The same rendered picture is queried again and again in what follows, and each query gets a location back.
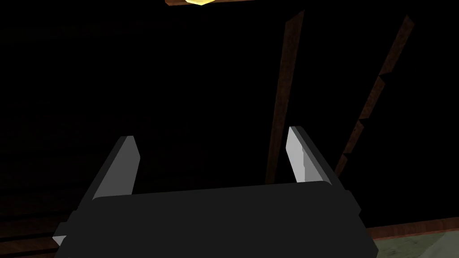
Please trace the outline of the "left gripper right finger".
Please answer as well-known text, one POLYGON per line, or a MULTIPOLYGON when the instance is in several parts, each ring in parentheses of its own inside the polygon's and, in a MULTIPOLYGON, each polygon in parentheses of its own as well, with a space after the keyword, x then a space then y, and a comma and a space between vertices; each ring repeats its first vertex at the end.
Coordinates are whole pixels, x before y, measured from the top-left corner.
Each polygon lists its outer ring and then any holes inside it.
POLYGON ((325 181, 340 186, 340 180, 301 126, 288 129, 286 152, 296 182, 325 181))

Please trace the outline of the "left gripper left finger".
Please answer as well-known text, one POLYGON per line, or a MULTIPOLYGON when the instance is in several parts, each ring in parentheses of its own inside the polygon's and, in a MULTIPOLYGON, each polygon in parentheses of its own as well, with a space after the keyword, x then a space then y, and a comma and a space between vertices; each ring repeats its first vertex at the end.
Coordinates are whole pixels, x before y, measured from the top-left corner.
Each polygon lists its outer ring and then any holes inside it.
POLYGON ((86 200, 132 194, 140 154, 134 136, 122 136, 86 192, 86 200))

